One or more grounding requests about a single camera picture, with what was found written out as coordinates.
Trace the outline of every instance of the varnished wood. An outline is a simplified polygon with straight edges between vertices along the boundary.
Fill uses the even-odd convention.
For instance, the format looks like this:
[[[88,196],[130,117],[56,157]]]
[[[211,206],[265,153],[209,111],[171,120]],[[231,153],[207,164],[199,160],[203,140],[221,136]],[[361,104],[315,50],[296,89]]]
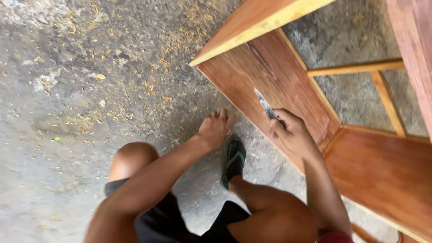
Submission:
[[[387,0],[390,21],[432,138],[432,1]]]
[[[367,127],[358,126],[358,125],[342,124],[340,127],[350,129],[350,130],[372,133],[372,134],[376,134],[376,135],[387,136],[387,137],[398,137],[398,135],[396,133],[391,133],[391,132],[383,131],[383,130],[376,130],[376,129],[367,128]],[[413,142],[417,142],[417,143],[422,143],[422,144],[429,144],[429,145],[431,144],[429,137],[418,137],[418,136],[407,135],[405,137],[405,139],[413,141]]]
[[[406,137],[407,130],[403,124],[402,117],[397,109],[396,102],[391,94],[390,87],[388,86],[384,74],[381,71],[372,71],[370,74],[396,134],[399,137]]]
[[[342,195],[432,242],[430,144],[342,128],[324,157]]]
[[[370,72],[377,70],[387,70],[387,69],[400,69],[404,68],[404,64],[401,58],[365,62],[358,64],[349,64],[335,67],[321,67],[315,69],[309,69],[308,75],[313,76],[323,76],[323,75],[335,75],[335,74],[353,74],[361,72]]]
[[[302,117],[320,149],[327,146],[338,130],[339,121],[276,30],[197,67],[266,136],[269,136],[268,118],[254,87],[271,106],[290,109]],[[275,145],[302,170],[301,162],[281,144]]]
[[[195,66],[277,29],[334,0],[247,0],[223,23],[189,64]]]

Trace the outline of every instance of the red cloth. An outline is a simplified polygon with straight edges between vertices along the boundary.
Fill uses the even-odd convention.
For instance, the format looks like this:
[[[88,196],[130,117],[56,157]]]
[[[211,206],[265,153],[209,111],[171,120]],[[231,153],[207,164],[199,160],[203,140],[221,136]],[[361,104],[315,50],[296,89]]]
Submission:
[[[354,243],[351,237],[343,232],[329,232],[321,237],[319,243]]]

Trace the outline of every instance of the flip-flop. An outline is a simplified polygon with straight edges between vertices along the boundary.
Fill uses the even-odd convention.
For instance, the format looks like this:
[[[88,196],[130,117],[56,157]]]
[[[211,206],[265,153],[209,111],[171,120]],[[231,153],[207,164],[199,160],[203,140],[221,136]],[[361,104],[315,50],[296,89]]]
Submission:
[[[243,176],[246,149],[238,138],[231,139],[226,146],[226,164],[220,180],[223,188],[228,189],[228,182],[237,175]]]

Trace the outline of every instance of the left hand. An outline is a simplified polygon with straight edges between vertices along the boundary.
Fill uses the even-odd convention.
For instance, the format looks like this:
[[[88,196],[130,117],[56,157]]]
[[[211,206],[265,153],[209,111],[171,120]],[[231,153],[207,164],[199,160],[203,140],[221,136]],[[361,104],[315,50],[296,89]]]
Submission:
[[[198,130],[197,136],[209,146],[209,150],[216,149],[223,143],[224,137],[230,132],[234,124],[235,116],[226,116],[226,109],[220,109],[220,113],[213,111],[207,116]]]

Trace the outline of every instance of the person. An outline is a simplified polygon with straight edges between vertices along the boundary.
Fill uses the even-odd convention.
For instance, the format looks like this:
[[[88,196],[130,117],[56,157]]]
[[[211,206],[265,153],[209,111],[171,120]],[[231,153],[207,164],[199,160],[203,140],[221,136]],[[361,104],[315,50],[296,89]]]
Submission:
[[[224,142],[234,123],[227,110],[212,112],[197,134],[159,157],[146,143],[129,143],[114,156],[107,198],[90,222],[86,243],[320,243],[351,242],[352,227],[324,158],[303,120],[275,109],[269,120],[273,140],[303,160],[307,205],[292,194],[242,178],[246,150],[238,138],[228,142],[221,184],[245,202],[251,214],[225,202],[211,228],[188,231],[172,187],[182,173]]]

